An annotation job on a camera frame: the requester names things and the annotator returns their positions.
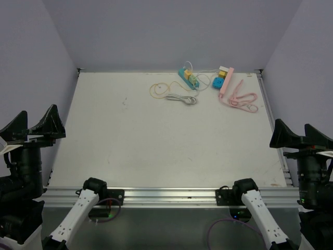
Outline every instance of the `lavender wall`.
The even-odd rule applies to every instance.
[[[76,68],[43,2],[2,1],[0,34],[0,128],[22,110],[33,126],[51,104],[58,105],[65,121]],[[42,150],[44,184],[55,151],[55,147]],[[0,159],[0,175],[8,173]]]
[[[310,123],[333,138],[332,9],[331,0],[304,0],[264,70],[274,117],[295,133]],[[288,166],[295,177],[296,163]]]
[[[43,0],[88,71],[264,68],[301,0]]]

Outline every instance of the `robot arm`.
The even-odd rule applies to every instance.
[[[263,235],[266,248],[269,250],[297,250],[278,226],[270,211],[262,201],[260,191],[252,179],[235,181],[231,197],[243,203],[251,212],[260,232]]]
[[[64,246],[60,249],[68,249],[82,222],[98,201],[99,195],[95,194],[94,191],[82,190],[78,201],[69,211],[62,223],[50,234],[48,238],[46,238],[43,249],[54,249],[48,248],[48,245],[50,246],[56,244],[60,246],[61,243]]]
[[[57,229],[44,239],[43,249],[68,250],[82,222],[99,200],[105,198],[106,191],[107,184],[104,181],[95,178],[85,181],[78,201]]]
[[[257,190],[251,190],[247,193],[243,193],[241,201],[251,212],[252,217],[264,237],[266,248],[285,249],[279,248],[279,245],[286,244],[288,236],[283,233],[282,229],[278,226],[270,211],[267,209],[262,201],[260,192]]]

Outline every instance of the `yellow plug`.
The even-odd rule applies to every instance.
[[[227,76],[227,72],[225,72],[225,71],[220,71],[220,73],[219,73],[219,77],[220,77],[220,78],[225,79],[226,76]]]
[[[189,76],[190,76],[191,74],[192,74],[192,72],[189,71],[188,69],[186,69],[186,70],[184,71],[184,77],[185,77],[185,79],[188,80],[188,78],[189,78]]]

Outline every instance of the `pink cable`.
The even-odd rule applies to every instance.
[[[251,103],[253,103],[255,100],[257,100],[258,96],[255,93],[248,93],[248,94],[245,94],[245,95],[237,96],[237,93],[238,93],[240,87],[242,86],[242,84],[243,84],[243,80],[241,80],[239,82],[239,84],[235,87],[234,92],[228,98],[227,103],[225,101],[223,101],[223,95],[220,94],[219,95],[220,102],[225,104],[225,105],[228,105],[230,107],[233,107],[233,108],[239,108],[239,109],[244,110],[246,112],[255,113],[255,112],[258,111],[259,108],[255,104],[251,104]],[[246,100],[243,99],[243,98],[248,97],[248,96],[253,96],[253,99],[246,99]]]

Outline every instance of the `blue plug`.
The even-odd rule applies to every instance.
[[[220,88],[222,88],[223,82],[224,82],[223,78],[216,77],[213,81],[213,87],[216,89],[220,89]]]

